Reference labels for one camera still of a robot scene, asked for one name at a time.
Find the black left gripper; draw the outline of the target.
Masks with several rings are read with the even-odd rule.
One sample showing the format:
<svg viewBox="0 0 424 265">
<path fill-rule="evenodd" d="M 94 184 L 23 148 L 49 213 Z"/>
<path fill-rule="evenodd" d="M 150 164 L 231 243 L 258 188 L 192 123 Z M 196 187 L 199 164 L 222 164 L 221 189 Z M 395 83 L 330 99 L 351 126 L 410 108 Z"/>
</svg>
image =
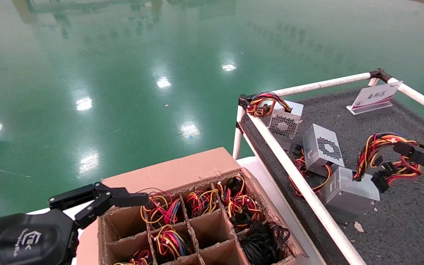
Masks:
<svg viewBox="0 0 424 265">
<path fill-rule="evenodd" d="M 60 210 L 0 217 L 0 265 L 69 265 L 78 227 Z"/>
</svg>

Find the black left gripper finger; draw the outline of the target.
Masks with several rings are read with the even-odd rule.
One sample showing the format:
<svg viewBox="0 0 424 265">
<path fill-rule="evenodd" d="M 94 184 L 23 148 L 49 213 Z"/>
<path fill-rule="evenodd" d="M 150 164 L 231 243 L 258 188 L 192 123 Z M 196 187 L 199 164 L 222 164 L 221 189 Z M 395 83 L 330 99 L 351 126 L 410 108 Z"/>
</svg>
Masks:
<svg viewBox="0 0 424 265">
<path fill-rule="evenodd" d="M 75 215 L 74 223 L 85 229 L 112 207 L 124 208 L 147 206 L 149 196 L 145 192 L 130 193 L 125 187 L 111 188 L 102 183 L 93 183 L 49 198 L 49 208 L 68 210 L 89 203 Z"/>
</svg>

